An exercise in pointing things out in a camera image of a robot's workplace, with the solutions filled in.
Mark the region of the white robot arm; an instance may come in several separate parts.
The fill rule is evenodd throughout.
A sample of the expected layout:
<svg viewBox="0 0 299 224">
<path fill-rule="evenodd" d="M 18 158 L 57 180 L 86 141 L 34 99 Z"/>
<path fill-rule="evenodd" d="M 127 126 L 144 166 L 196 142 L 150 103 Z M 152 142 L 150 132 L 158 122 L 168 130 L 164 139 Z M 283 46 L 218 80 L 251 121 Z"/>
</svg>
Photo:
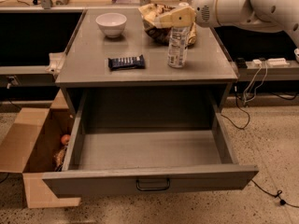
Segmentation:
<svg viewBox="0 0 299 224">
<path fill-rule="evenodd" d="M 235 26 L 243 30 L 285 32 L 299 47 L 299 0 L 192 0 L 156 17 L 158 28 Z"/>
</svg>

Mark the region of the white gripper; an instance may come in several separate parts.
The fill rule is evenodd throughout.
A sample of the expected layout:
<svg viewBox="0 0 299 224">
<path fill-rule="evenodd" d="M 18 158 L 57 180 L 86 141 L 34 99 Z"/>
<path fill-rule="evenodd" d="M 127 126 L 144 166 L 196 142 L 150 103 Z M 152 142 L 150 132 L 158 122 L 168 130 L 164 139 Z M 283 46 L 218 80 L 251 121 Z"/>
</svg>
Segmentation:
<svg viewBox="0 0 299 224">
<path fill-rule="evenodd" d="M 177 7 L 154 19 L 157 28 L 189 27 L 196 22 L 201 27 L 218 27 L 218 0 L 192 0 L 192 7 Z"/>
</svg>

